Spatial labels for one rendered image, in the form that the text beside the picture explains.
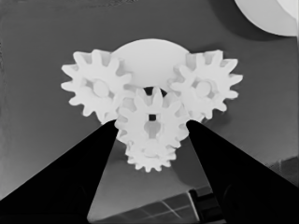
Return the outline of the small white toothed gear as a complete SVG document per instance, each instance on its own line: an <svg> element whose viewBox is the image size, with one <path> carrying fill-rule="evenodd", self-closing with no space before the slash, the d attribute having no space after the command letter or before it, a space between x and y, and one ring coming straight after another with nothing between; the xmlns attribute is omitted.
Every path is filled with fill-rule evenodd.
<svg viewBox="0 0 299 224"><path fill-rule="evenodd" d="M183 81L172 81L170 88L180 93L179 99L191 119L212 119L215 109L225 112L225 100L234 100L239 93L232 87L240 83L243 75L234 74L238 59L224 59L222 50L195 53L195 67L178 64Z"/></svg>
<svg viewBox="0 0 299 224"><path fill-rule="evenodd" d="M144 169L146 173L161 172L164 167L171 166L170 161L177 158L173 147L155 140L133 143L126 148L125 155L128 157L129 164L132 164L136 170Z"/></svg>
<svg viewBox="0 0 299 224"><path fill-rule="evenodd" d="M182 102L173 92L162 95L159 88L151 96L137 90L128 105L120 107L120 117L123 120L116 121L118 140L136 154L171 154L189 134Z"/></svg>
<svg viewBox="0 0 299 224"><path fill-rule="evenodd" d="M73 58L73 64L62 66L70 80L62 83L61 88L74 93L69 104L83 105L82 115L89 117L94 112L102 124L116 119L122 100L131 96L124 87L131 83L132 74L119 76L121 59L112 57L108 64L104 64L99 49L90 53L75 51Z"/></svg>

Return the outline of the white round carrier with pins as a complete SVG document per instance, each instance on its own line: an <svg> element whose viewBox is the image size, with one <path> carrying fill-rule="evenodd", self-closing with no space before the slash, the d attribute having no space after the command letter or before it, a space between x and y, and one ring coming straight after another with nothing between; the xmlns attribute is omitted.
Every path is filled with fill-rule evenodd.
<svg viewBox="0 0 299 224"><path fill-rule="evenodd" d="M188 53L187 49L169 40L145 38L120 46L111 56L124 60L124 70L132 74L134 86L170 91L167 81L176 76L176 65L186 64Z"/></svg>

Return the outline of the large thick white disc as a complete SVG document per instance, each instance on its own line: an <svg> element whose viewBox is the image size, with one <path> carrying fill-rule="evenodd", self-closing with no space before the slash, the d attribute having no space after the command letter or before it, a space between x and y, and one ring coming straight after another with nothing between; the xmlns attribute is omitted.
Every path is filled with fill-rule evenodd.
<svg viewBox="0 0 299 224"><path fill-rule="evenodd" d="M274 35L299 37L299 0L234 0L244 16Z"/></svg>

